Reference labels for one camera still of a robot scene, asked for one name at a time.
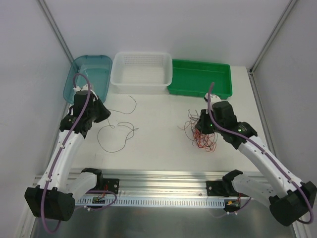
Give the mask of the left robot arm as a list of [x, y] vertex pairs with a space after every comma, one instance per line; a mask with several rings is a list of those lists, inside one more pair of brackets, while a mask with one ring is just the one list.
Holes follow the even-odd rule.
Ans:
[[85, 168], [80, 176], [68, 184], [68, 176], [77, 151], [94, 123], [102, 122], [111, 115], [93, 91], [75, 93], [74, 104], [61, 120], [57, 144], [50, 163], [35, 187], [28, 187], [24, 197], [37, 217], [68, 221], [75, 203], [86, 192], [99, 193], [104, 188], [100, 169]]

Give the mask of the white perforated plastic basket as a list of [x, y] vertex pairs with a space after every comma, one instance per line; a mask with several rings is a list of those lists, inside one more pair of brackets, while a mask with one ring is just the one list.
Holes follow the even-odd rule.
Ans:
[[172, 83], [172, 58], [162, 52], [119, 52], [110, 82], [118, 94], [162, 94]]

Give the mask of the aluminium mounting rail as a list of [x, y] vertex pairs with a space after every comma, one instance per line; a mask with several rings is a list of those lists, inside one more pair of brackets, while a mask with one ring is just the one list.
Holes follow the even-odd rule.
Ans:
[[106, 179], [120, 179], [119, 197], [222, 198], [207, 196], [206, 181], [227, 172], [134, 171], [99, 169]]

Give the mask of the green plastic tray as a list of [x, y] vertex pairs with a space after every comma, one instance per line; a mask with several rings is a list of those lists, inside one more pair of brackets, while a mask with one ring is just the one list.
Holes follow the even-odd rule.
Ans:
[[212, 93], [226, 100], [233, 94], [231, 68], [228, 64], [174, 59], [172, 82], [168, 91], [173, 95], [204, 97], [214, 83]]

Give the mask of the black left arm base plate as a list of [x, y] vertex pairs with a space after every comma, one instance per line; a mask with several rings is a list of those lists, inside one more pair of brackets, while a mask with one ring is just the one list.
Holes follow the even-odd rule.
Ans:
[[102, 190], [111, 191], [115, 194], [119, 192], [120, 179], [118, 178], [103, 178]]

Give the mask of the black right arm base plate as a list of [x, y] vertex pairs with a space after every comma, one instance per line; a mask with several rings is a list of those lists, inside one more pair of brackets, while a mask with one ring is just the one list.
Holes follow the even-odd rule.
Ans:
[[226, 197], [227, 193], [220, 180], [206, 181], [207, 196], [223, 196]]

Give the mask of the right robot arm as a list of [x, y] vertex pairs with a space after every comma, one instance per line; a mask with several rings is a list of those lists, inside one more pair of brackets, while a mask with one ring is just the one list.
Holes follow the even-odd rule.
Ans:
[[266, 147], [258, 133], [247, 122], [237, 120], [233, 107], [227, 101], [209, 103], [202, 109], [195, 129], [203, 135], [218, 133], [246, 156], [267, 179], [268, 184], [259, 183], [240, 170], [233, 170], [223, 176], [220, 187], [214, 188], [221, 196], [247, 195], [267, 207], [272, 216], [282, 225], [295, 221], [303, 223], [314, 220], [313, 206], [317, 187], [303, 182], [291, 173]]

